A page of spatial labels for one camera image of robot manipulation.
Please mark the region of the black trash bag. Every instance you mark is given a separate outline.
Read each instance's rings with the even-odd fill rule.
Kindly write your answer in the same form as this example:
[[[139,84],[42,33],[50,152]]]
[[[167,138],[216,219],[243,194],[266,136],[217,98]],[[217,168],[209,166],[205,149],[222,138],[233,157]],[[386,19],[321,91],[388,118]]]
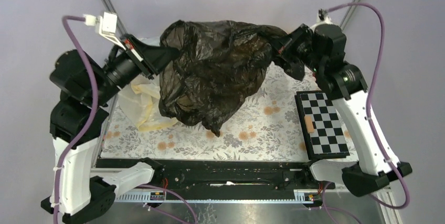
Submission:
[[[160,114],[219,136],[261,87],[276,56],[271,42],[284,35],[276,26],[233,20],[172,23],[160,44],[178,49],[179,57],[160,74]]]

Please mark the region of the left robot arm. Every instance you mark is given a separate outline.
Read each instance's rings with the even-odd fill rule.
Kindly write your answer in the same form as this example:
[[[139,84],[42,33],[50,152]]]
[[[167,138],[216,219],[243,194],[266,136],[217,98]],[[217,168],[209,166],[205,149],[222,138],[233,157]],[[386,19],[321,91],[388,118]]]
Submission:
[[[108,62],[98,65],[83,50],[69,50],[56,61],[50,81],[61,90],[50,115],[55,149],[55,185],[41,207],[63,223],[87,223],[104,215],[115,200],[147,184],[166,185],[163,165],[150,158],[111,176],[92,176],[108,102],[139,75],[152,78],[179,57],[179,50],[147,45],[132,35],[114,45]]]

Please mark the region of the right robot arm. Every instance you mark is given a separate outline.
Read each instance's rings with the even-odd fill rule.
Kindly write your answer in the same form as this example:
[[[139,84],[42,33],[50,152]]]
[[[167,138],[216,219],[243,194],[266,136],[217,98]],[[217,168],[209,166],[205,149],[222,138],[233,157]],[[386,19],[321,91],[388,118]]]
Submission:
[[[393,181],[404,183],[412,173],[387,143],[370,104],[371,89],[359,68],[345,61],[347,37],[334,24],[301,25],[274,39],[271,46],[285,65],[301,62],[343,119],[357,151],[356,162],[321,159],[301,174],[305,187],[321,181],[342,184],[357,197],[376,192]]]

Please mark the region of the translucent yellowish plastic bag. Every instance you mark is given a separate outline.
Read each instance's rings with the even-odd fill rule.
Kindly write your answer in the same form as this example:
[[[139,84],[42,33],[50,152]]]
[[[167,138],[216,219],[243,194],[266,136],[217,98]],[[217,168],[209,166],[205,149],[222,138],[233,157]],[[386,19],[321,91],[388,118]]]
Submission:
[[[161,115],[160,99],[158,76],[149,79],[140,74],[118,93],[119,107],[141,132],[160,131],[178,122]]]

